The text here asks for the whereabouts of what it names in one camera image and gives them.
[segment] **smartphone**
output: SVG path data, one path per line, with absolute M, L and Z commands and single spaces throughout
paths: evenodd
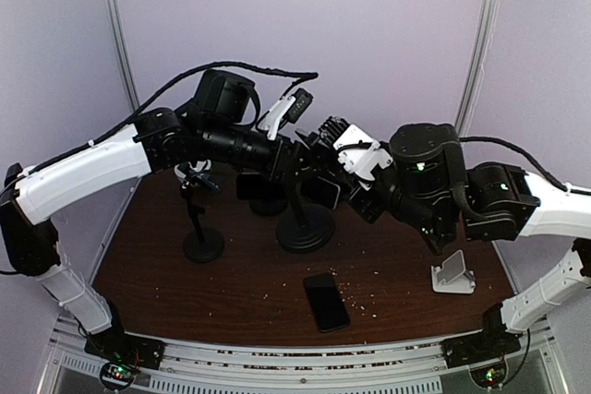
M 335 209 L 341 198 L 341 187 L 324 177 L 312 177 L 302 182 L 299 188 L 302 196 L 320 203 L 328 209 Z
M 327 272 L 306 277 L 304 289 L 320 332 L 331 332 L 349 326 L 349 315 L 332 274 Z
M 238 200 L 284 200 L 285 192 L 279 184 L 273 184 L 257 173 L 241 173 L 236 177 Z

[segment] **wooden table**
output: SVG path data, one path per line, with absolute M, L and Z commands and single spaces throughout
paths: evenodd
M 328 245 L 308 255 L 284 252 L 277 218 L 235 199 L 234 175 L 216 176 L 223 192 L 196 192 L 204 226 L 220 230 L 222 257 L 185 259 L 192 226 L 172 173 L 146 178 L 133 197 L 94 282 L 118 306 L 129 331 L 170 339 L 240 345 L 342 345 L 417 339 L 480 328 L 481 314 L 513 295 L 489 243 L 457 241 L 434 257 L 411 228 L 383 214 L 363 222 L 346 204 L 335 212 Z M 458 248 L 476 274 L 472 295 L 434 293 L 430 266 Z M 333 272 L 351 326 L 320 334 L 302 280 Z

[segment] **round black base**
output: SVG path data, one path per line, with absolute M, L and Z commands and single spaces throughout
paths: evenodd
M 275 236 L 279 245 L 290 253 L 305 254 L 321 249 L 334 234 L 334 220 L 331 212 L 320 205 L 305 205 L 304 212 L 308 225 L 297 224 L 292 209 L 279 219 Z
M 190 233 L 183 242 L 185 257 L 197 263 L 211 262 L 222 255 L 224 241 L 222 233 L 212 228 L 203 228 L 205 242 L 200 242 L 195 232 Z
M 287 209 L 287 200 L 249 200 L 252 212 L 262 217 L 278 216 Z

